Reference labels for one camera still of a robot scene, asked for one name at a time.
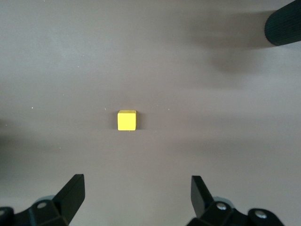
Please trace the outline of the black ribbed cylinder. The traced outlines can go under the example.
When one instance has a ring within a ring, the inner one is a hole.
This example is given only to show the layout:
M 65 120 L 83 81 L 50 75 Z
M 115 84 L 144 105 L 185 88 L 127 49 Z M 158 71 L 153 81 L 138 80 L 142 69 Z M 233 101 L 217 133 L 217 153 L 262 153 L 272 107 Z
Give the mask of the black ribbed cylinder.
M 274 46 L 301 41 L 301 0 L 294 0 L 272 13 L 265 23 L 264 34 Z

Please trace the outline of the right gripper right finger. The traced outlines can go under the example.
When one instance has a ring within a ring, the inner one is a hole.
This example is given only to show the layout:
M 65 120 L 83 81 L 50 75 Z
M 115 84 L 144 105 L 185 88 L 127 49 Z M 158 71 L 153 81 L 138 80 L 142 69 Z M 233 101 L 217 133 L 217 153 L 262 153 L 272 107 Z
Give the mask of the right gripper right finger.
M 190 199 L 196 217 L 187 226 L 285 226 L 269 210 L 254 208 L 245 215 L 224 199 L 214 199 L 201 176 L 191 177 Z

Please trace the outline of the yellow wooden cube block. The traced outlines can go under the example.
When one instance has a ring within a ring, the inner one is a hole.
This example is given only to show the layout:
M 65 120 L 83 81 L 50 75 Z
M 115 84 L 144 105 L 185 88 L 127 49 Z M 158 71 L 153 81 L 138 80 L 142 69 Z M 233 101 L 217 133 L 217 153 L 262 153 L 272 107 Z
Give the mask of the yellow wooden cube block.
M 117 115 L 119 131 L 135 131 L 137 111 L 136 110 L 120 110 Z

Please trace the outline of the brown table cover sheet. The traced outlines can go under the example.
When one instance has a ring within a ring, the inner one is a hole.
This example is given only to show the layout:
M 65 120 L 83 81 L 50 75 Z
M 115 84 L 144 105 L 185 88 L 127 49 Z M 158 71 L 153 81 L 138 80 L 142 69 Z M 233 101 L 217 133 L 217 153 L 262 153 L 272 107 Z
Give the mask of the brown table cover sheet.
M 84 174 L 71 226 L 185 226 L 200 175 L 301 226 L 301 42 L 264 36 L 292 1 L 0 0 L 0 206 Z

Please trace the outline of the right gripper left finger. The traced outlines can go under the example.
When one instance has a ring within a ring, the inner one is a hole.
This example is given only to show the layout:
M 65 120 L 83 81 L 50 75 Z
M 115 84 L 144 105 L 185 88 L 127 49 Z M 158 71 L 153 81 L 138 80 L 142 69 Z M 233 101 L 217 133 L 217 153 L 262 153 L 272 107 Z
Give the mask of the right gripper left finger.
M 40 198 L 24 211 L 0 206 L 0 226 L 69 226 L 84 199 L 84 175 L 75 174 L 56 195 Z

